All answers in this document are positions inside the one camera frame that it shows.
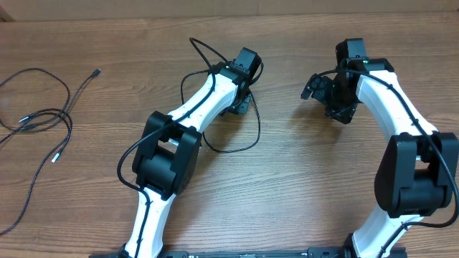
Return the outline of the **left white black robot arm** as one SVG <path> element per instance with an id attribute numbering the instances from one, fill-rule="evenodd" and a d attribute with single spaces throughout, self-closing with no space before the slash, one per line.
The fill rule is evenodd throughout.
<path id="1" fill-rule="evenodd" d="M 116 167 L 119 181 L 138 193 L 133 231 L 117 257 L 160 256 L 172 202 L 194 174 L 204 131 L 218 115 L 245 114 L 256 103 L 250 86 L 263 69 L 258 53 L 244 47 L 232 61 L 208 64 L 205 83 L 180 107 L 148 117 L 141 139 Z"/>

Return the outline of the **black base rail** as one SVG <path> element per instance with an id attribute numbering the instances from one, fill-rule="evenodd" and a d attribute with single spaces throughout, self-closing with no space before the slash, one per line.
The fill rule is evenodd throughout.
<path id="1" fill-rule="evenodd" d="M 270 252 L 161 252 L 158 258 L 352 258 L 344 247 L 310 247 L 303 251 Z"/>

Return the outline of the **black cable silver plugs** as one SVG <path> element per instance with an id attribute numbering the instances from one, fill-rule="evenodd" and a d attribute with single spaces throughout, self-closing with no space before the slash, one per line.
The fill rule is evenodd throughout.
<path id="1" fill-rule="evenodd" d="M 22 220 L 24 214 L 26 213 L 26 210 L 27 210 L 27 207 L 29 205 L 29 202 L 31 200 L 32 192 L 33 192 L 33 189 L 34 189 L 34 185 L 36 183 L 36 180 L 37 180 L 37 178 L 38 178 L 38 176 L 39 176 L 44 164 L 49 160 L 49 157 L 52 154 L 54 154 L 54 156 L 51 159 L 51 162 L 55 163 L 60 158 L 60 156 L 62 155 L 62 152 L 67 147 L 67 144 L 70 142 L 71 135 L 72 135 L 72 128 L 73 128 L 73 121 L 72 121 L 72 118 L 70 117 L 70 115 L 69 115 L 69 113 L 67 111 L 59 110 L 59 109 L 56 109 L 56 108 L 43 109 L 43 110 L 36 111 L 35 113 L 32 113 L 32 114 L 24 117 L 22 120 L 20 120 L 20 123 L 22 123 L 22 124 L 19 127 L 15 128 L 15 129 L 12 129 L 10 134 L 8 134 L 3 139 L 1 139 L 1 143 L 3 143 L 5 141 L 7 141 L 8 139 L 10 139 L 13 135 L 16 135 L 17 133 L 22 133 L 23 129 L 25 127 L 27 127 L 28 124 L 31 123 L 34 119 L 36 119 L 38 117 L 41 117 L 41 116 L 45 116 L 45 115 L 53 116 L 57 120 L 57 122 L 49 125 L 45 129 L 42 129 L 42 131 L 49 130 L 49 129 L 53 128 L 54 126 L 56 126 L 59 123 L 64 123 L 66 128 L 67 128 L 67 134 L 62 139 L 62 141 L 60 143 L 58 143 L 44 157 L 44 159 L 42 160 L 42 162 L 38 166 L 38 169 L 37 169 L 37 171 L 35 172 L 35 174 L 34 174 L 34 176 L 32 178 L 32 182 L 30 183 L 30 187 L 29 187 L 29 190 L 27 192 L 27 197 L 26 197 L 26 200 L 24 202 L 22 210 L 20 211 L 20 213 L 19 213 L 17 219 L 15 220 L 15 222 L 11 226 L 9 226 L 8 228 L 6 228 L 5 230 L 3 230 L 1 232 L 2 236 L 6 235 L 10 231 L 12 231 L 19 224 L 19 222 Z"/>

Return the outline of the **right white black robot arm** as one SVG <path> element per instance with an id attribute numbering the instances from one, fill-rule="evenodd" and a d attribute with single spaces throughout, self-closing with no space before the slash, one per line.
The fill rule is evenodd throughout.
<path id="1" fill-rule="evenodd" d="M 367 56 L 362 38 L 336 45 L 336 68 L 314 74 L 301 97 L 325 105 L 326 116 L 351 122 L 356 107 L 367 106 L 387 147 L 374 179 L 377 205 L 342 247 L 310 247 L 309 257 L 406 257 L 395 243 L 412 226 L 445 228 L 458 220 L 426 223 L 438 209 L 458 204 L 455 172 L 458 138 L 441 133 L 417 111 L 385 58 Z"/>

